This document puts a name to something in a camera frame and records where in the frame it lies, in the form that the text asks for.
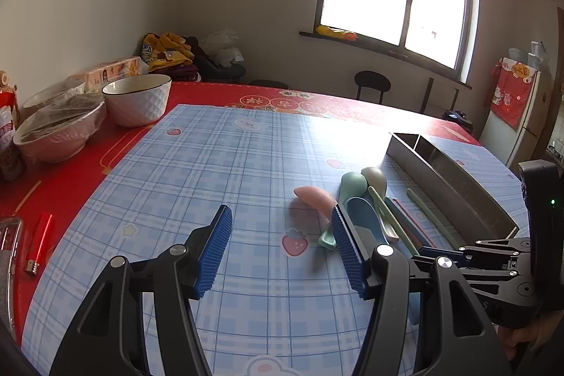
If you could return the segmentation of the right hand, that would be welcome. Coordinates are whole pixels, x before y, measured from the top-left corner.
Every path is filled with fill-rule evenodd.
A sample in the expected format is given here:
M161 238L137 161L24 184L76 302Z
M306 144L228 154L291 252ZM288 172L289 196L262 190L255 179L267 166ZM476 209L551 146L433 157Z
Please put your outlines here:
M546 344L563 319L563 311L554 311L535 319L525 328L511 329L501 325L497 327L497 335L506 357L511 361L516 355L516 346L520 343L531 343L533 349Z

